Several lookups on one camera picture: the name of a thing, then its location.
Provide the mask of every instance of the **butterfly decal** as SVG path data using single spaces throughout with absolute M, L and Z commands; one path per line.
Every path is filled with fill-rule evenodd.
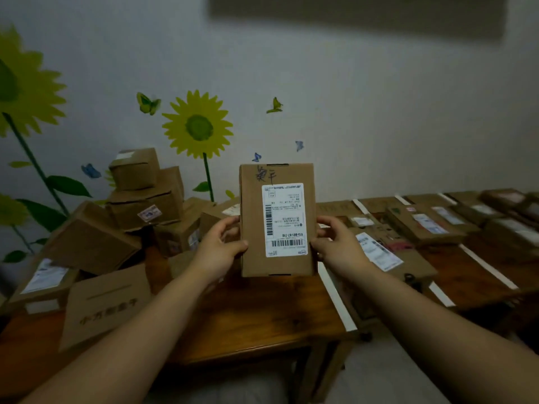
M 152 101 L 148 96 L 140 92 L 137 93 L 136 99 L 138 105 L 140 106 L 140 112 L 149 113 L 151 116 L 155 115 L 159 106 L 161 106 L 161 99 L 156 99 Z
M 83 173 L 91 179 L 98 179 L 101 177 L 101 173 L 92 166 L 92 163 L 88 163 L 86 166 L 83 164 L 80 168 L 83 170 Z
M 277 98 L 273 98 L 273 109 L 269 109 L 266 111 L 266 113 L 273 113 L 273 112 L 282 112 L 281 109 L 282 103 L 277 100 Z

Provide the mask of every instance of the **white tape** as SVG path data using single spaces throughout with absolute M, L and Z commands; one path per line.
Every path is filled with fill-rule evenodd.
M 355 198 L 352 201 L 361 210 L 363 214 L 370 214 L 369 210 L 367 210 L 367 207 L 364 206 L 363 203 L 361 203 L 361 201 Z
M 440 197 L 442 197 L 444 200 L 450 202 L 451 204 L 455 205 L 457 204 L 457 202 L 455 200 L 453 200 L 452 198 L 446 196 L 445 194 L 443 193 L 437 193 Z
M 464 245 L 460 244 L 459 247 L 467 253 L 471 258 L 475 260 L 479 265 L 481 265 L 483 268 L 485 268 L 487 271 L 489 271 L 492 275 L 494 275 L 496 278 L 498 278 L 500 281 L 503 282 L 504 285 L 506 285 L 509 289 L 518 289 L 519 287 L 515 285 L 515 283 L 506 277 L 502 272 L 498 271 L 495 267 L 492 265 L 489 265 L 487 262 L 485 262 L 483 259 L 481 259 L 474 251 L 469 249 L 468 247 L 465 247 Z
M 395 194 L 395 198 L 399 200 L 402 204 L 409 206 L 411 203 L 409 201 L 406 201 L 404 198 L 399 196 L 398 194 Z
M 449 296 L 446 295 L 444 291 L 442 291 L 434 282 L 432 282 L 428 288 L 436 295 L 438 299 L 440 299 L 440 302 L 443 303 L 445 307 L 456 306 L 455 303 L 449 299 Z
M 320 275 L 322 283 L 326 287 L 329 297 L 331 298 L 333 305 L 335 306 L 335 309 L 337 310 L 337 313 L 339 314 L 339 317 L 341 318 L 342 324 L 344 325 L 346 331 L 352 332 L 353 330 L 357 330 L 357 326 L 352 320 L 352 316 L 350 316 L 350 313 L 348 313 L 348 310 L 346 309 L 346 306 L 344 305 L 344 302 L 342 301 L 339 292 L 337 291 L 337 288 L 335 288 L 335 284 L 329 277 L 326 267 L 322 262 L 318 263 L 318 274 Z

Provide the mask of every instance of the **white wall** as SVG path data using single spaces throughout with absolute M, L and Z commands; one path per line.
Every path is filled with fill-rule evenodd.
M 168 102 L 199 89 L 224 100 L 234 124 L 231 146 L 210 161 L 220 201 L 227 189 L 238 194 L 238 165 L 255 151 L 264 162 L 313 162 L 322 201 L 539 188 L 539 0 L 507 0 L 494 40 L 219 19 L 208 3 L 0 0 L 0 24 L 13 22 L 68 86 L 67 117 L 28 140 L 46 173 L 105 198 L 106 182 L 80 165 L 104 171 L 118 150 L 154 146 L 163 166 L 180 166 L 190 194 L 205 180 L 203 162 L 177 155 L 165 118 L 142 114 L 135 94 L 156 95 L 170 113 Z M 273 96 L 284 112 L 267 115 Z M 0 192 L 54 206 L 33 169 L 7 166 L 25 160 L 12 134 L 0 139 L 0 158 Z M 71 209 L 80 201 L 63 198 Z M 0 234 L 0 255 L 20 248 L 9 230 Z

